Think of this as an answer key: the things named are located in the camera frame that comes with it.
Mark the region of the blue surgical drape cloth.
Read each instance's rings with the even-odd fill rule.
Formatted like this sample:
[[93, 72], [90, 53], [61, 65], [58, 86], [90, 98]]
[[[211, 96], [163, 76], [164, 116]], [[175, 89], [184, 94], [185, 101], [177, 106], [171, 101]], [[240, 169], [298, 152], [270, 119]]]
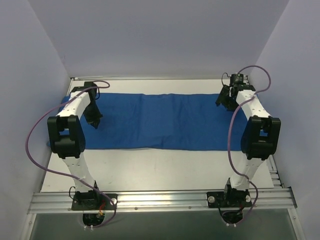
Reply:
[[[154, 148], [225, 151], [234, 113], [216, 106], [216, 94], [102, 93], [97, 106], [103, 117], [97, 129], [81, 118], [88, 150]], [[235, 116], [233, 151], [241, 149], [247, 118]]]

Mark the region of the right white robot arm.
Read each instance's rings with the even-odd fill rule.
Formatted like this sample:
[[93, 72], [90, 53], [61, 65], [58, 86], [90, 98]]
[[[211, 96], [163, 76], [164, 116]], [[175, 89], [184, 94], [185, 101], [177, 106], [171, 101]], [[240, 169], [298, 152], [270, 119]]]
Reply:
[[[272, 117], [265, 110], [251, 85], [228, 86], [224, 84], [215, 103], [233, 112], [227, 136], [227, 151], [234, 173], [227, 180], [222, 193], [223, 203], [232, 207], [238, 202], [251, 201], [248, 193], [250, 180], [260, 165], [276, 152], [281, 120]], [[243, 111], [247, 124], [240, 140], [242, 158], [238, 165], [234, 166], [231, 159], [231, 133], [239, 111]]]

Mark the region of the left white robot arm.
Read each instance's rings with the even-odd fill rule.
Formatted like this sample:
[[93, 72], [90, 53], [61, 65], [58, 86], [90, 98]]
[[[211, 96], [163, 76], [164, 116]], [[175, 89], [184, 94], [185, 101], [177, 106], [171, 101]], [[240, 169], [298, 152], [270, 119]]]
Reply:
[[99, 94], [97, 85], [86, 81], [83, 86], [73, 88], [69, 103], [56, 116], [47, 119], [51, 150], [63, 160], [70, 174], [76, 177], [73, 200], [83, 202], [90, 210], [100, 206], [101, 195], [91, 188], [98, 186], [85, 161], [86, 139], [80, 119], [84, 117], [94, 129], [98, 128], [103, 117], [96, 103]]

